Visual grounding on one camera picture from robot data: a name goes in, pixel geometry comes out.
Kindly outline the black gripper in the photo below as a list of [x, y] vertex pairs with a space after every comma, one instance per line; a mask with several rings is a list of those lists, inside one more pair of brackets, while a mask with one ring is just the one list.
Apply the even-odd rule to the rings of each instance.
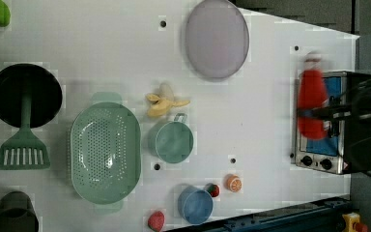
[[371, 78], [357, 85], [357, 93], [349, 105], [329, 105], [310, 109], [299, 108], [297, 116], [321, 121], [341, 121], [351, 117], [355, 128], [371, 131]]

